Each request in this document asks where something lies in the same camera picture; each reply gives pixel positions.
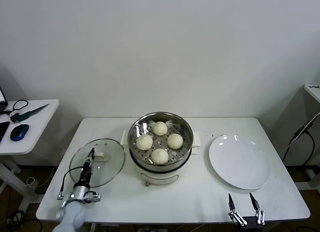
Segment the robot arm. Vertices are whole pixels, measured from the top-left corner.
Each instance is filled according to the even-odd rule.
[[[255,216],[247,216],[242,217],[237,211],[232,200],[231,195],[229,194],[229,216],[233,223],[240,228],[241,231],[262,231],[263,226],[265,225],[265,211],[260,209],[258,201],[254,198],[254,196],[250,194],[250,199],[252,205],[255,209]]]
[[[86,220],[86,203],[98,202],[101,194],[90,190],[90,179],[94,162],[95,149],[93,148],[86,158],[80,178],[73,186],[73,191],[65,198],[62,196],[63,183],[57,199],[64,199],[57,213],[60,223],[54,228],[54,232],[74,232],[80,228]]]
[[[75,232],[86,220],[86,207],[78,201],[70,202],[62,208],[60,217],[60,224],[53,232]]]

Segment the blue computer mouse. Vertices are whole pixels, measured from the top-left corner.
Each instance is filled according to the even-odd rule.
[[[10,139],[12,141],[20,141],[21,139],[24,138],[26,133],[29,130],[29,125],[27,124],[20,124],[19,126],[15,127],[11,134],[10,134]]]

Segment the white desk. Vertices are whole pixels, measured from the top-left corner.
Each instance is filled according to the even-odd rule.
[[[6,109],[13,108],[13,102],[9,102]],[[55,113],[59,101],[57,99],[51,100],[31,100],[29,101],[28,106],[22,108],[19,113],[25,113],[27,111],[31,111],[38,107],[41,107],[45,104],[49,104],[47,107],[42,109],[36,115],[28,118],[27,120],[23,121],[21,124],[28,124],[29,130],[26,133],[25,137],[17,142],[13,142],[10,140],[10,133],[19,124],[10,124],[7,131],[5,132],[4,137],[0,142],[0,156],[3,155],[20,155],[20,154],[27,154],[32,151],[34,146],[36,145],[38,139],[40,138],[42,132],[46,128],[47,124],[49,123],[50,119],[52,118],[53,114]],[[10,121],[8,115],[0,115],[0,122]],[[0,163],[0,178],[3,180],[3,184],[0,187],[0,193],[3,191],[5,186],[8,184],[17,192],[24,196],[23,201],[19,207],[20,210],[26,210],[28,204],[31,202],[39,202],[42,196],[38,196],[34,189],[29,188],[23,183],[20,179],[18,179],[14,173],[20,173],[20,169],[10,160],[9,157],[0,157],[0,159],[5,163],[10,169],[7,169],[2,163]]]
[[[228,193],[242,216],[255,214],[250,201],[252,192],[266,220],[303,219],[310,211],[281,162],[263,128],[254,118],[189,118],[193,131],[198,131],[201,147],[191,155],[180,178],[169,185],[149,187],[138,177],[134,163],[126,152],[125,164],[118,176],[97,191],[101,202],[87,206],[87,222],[97,223],[218,223],[230,222]],[[55,173],[36,212],[38,219],[55,220],[61,200],[56,199],[64,173],[74,153],[86,143],[98,138],[121,140],[134,118],[84,119]],[[247,136],[266,151],[272,173],[268,183],[257,190],[242,190],[228,185],[208,163],[211,141],[221,134]],[[69,176],[65,193],[73,187]]]
[[[7,109],[12,109],[15,102],[9,102]],[[10,140],[10,133],[16,126],[20,124],[10,124],[7,129],[2,141],[0,142],[0,155],[21,155],[31,152],[31,150],[36,145],[39,140],[42,132],[46,128],[53,114],[55,113],[57,107],[59,106],[59,101],[57,99],[51,100],[32,100],[29,101],[28,106],[22,108],[19,113],[23,114],[27,111],[34,110],[45,104],[49,104],[43,108],[36,115],[28,118],[25,121],[22,121],[20,124],[28,124],[29,130],[26,133],[25,137],[18,141],[14,142]],[[0,122],[10,121],[8,115],[0,115]]]
[[[320,103],[320,84],[305,84],[304,89]],[[315,174],[312,169],[306,169],[305,172],[309,176],[308,182],[296,182],[299,190],[317,190],[320,194],[320,174]]]

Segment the glass lid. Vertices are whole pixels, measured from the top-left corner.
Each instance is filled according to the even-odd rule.
[[[74,154],[69,169],[82,166],[92,148],[94,160],[90,186],[96,188],[115,178],[125,163],[126,155],[124,148],[117,141],[109,138],[97,139],[87,143]],[[80,174],[81,169],[70,172],[74,182],[78,181]]]

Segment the steamed bun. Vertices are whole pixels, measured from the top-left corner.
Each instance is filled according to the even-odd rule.
[[[163,135],[165,135],[167,133],[168,127],[163,122],[157,122],[157,123],[154,124],[152,130],[156,135],[163,136]]]
[[[136,146],[140,150],[148,150],[153,143],[152,138],[149,135],[142,135],[136,140]]]
[[[168,162],[168,159],[169,159],[168,153],[162,148],[156,149],[151,154],[151,160],[155,164],[165,164]]]
[[[181,135],[173,133],[168,137],[168,145],[172,149],[180,149],[184,143],[184,139]]]

